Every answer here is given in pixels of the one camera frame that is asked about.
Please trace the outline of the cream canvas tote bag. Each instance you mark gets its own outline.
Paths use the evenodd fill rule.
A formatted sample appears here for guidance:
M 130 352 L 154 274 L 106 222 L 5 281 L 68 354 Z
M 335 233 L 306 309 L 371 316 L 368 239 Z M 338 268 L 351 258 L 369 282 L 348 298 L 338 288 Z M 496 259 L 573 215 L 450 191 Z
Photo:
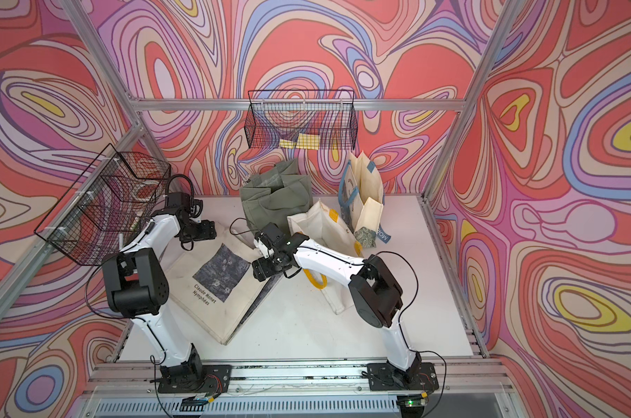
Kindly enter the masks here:
M 165 268 L 169 300 L 180 306 L 214 340 L 227 345 L 277 281 L 253 275 L 260 252 L 216 222 L 216 238 L 195 242 Z

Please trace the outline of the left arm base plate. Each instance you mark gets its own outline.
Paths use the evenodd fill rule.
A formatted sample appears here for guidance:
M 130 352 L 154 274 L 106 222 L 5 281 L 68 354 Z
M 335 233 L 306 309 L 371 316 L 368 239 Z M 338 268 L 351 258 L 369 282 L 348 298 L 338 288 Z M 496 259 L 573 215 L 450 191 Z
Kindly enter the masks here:
M 160 394 L 216 395 L 228 391 L 231 371 L 230 365 L 223 364 L 160 367 L 153 383 Z

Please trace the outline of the white bag yellow handles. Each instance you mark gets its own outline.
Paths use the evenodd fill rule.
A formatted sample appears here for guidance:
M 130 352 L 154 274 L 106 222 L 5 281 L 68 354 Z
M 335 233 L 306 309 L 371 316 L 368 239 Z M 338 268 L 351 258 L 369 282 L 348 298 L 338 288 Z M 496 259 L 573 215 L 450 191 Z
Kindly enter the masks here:
M 318 200 L 308 212 L 287 217 L 291 233 L 303 233 L 318 244 L 348 256 L 361 257 L 362 245 L 355 239 L 339 213 Z M 319 289 L 335 315 L 353 306 L 347 287 L 333 279 L 305 270 L 311 285 Z

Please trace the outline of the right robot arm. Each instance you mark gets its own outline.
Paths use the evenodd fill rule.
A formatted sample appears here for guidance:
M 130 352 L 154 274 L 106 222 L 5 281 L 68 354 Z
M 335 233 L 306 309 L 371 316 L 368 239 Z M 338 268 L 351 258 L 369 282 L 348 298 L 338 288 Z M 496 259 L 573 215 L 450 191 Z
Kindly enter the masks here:
M 348 256 L 325 247 L 303 233 L 289 236 L 273 223 L 254 235 L 262 256 L 253 261 L 259 281 L 288 271 L 320 273 L 346 287 L 360 318 L 380 330 L 386 348 L 389 376 L 376 374 L 382 383 L 408 388 L 418 375 L 421 355 L 410 349 L 401 329 L 399 314 L 404 291 L 390 268 L 376 254 L 368 258 Z

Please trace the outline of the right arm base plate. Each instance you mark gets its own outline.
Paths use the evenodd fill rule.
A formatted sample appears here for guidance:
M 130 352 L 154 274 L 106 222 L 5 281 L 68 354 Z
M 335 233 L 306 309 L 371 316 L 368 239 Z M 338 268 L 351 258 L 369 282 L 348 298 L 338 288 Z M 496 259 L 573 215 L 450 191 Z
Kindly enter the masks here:
M 402 371 L 385 363 L 369 363 L 362 372 L 371 391 L 422 391 L 428 394 L 439 390 L 434 364 L 422 362 L 409 371 Z

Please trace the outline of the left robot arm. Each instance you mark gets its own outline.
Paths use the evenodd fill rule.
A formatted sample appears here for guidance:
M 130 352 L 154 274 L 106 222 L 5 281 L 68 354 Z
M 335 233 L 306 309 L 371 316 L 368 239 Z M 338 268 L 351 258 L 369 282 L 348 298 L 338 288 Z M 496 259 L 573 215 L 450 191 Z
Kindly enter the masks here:
M 165 206 L 153 212 L 137 238 L 106 257 L 101 270 L 110 309 L 139 327 L 158 355 L 151 360 L 154 383 L 195 391 L 206 374 L 195 345 L 186 339 L 171 312 L 169 281 L 160 256 L 174 239 L 187 252 L 198 241 L 214 240 L 216 226 L 201 219 L 203 203 L 195 198 L 188 176 L 171 176 L 166 192 Z

